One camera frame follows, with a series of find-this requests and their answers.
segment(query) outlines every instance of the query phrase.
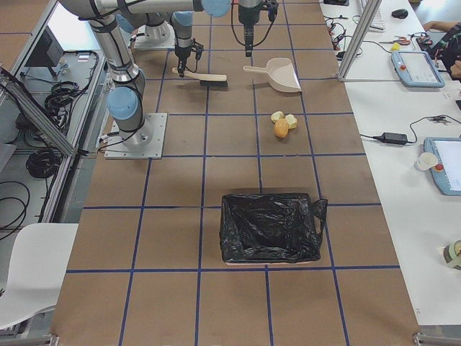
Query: tablet screen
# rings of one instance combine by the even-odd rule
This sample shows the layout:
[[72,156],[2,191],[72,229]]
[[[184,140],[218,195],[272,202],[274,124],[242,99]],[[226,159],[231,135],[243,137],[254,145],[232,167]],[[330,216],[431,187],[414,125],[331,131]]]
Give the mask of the tablet screen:
[[400,55],[403,63],[406,65],[408,74],[412,81],[437,83],[438,78],[435,76],[434,70],[430,62],[426,60],[424,54],[409,53]]
[[451,191],[461,191],[461,141],[434,141]]

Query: blue joint cap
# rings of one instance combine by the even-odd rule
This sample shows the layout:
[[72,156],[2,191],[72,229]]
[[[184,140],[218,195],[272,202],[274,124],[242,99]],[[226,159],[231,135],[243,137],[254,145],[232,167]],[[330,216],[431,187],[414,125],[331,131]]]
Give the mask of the blue joint cap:
[[212,17],[222,17],[228,13],[231,0],[202,0],[203,9]]
[[174,19],[183,27],[191,27],[193,16],[192,11],[178,11],[174,12]]
[[131,25],[131,23],[121,14],[116,14],[115,19],[123,31],[128,32],[129,34],[135,31],[135,28]]
[[138,110],[139,99],[136,93],[126,86],[119,86],[109,93],[107,108],[117,120],[130,119]]

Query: person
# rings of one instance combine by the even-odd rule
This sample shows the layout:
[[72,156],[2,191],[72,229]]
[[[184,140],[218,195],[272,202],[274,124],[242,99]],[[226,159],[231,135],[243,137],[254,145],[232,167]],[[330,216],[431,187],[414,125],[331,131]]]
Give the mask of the person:
[[442,52],[442,61],[449,68],[453,79],[461,79],[461,22],[430,21],[423,24],[424,31],[441,30],[447,34],[432,48],[438,55]]

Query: trash bag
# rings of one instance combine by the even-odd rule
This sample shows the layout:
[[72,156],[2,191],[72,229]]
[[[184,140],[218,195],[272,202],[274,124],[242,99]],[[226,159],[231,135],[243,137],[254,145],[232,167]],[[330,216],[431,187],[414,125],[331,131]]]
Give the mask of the trash bag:
[[[321,258],[326,199],[306,193],[224,195],[220,245],[224,262],[296,263]],[[320,219],[315,228],[314,216]]]

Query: dustpan handle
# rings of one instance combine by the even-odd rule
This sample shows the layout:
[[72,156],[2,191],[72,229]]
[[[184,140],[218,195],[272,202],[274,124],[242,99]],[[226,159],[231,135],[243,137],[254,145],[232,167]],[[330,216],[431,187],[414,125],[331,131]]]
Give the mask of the dustpan handle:
[[254,72],[255,74],[268,74],[265,67],[244,66],[243,70],[246,72]]

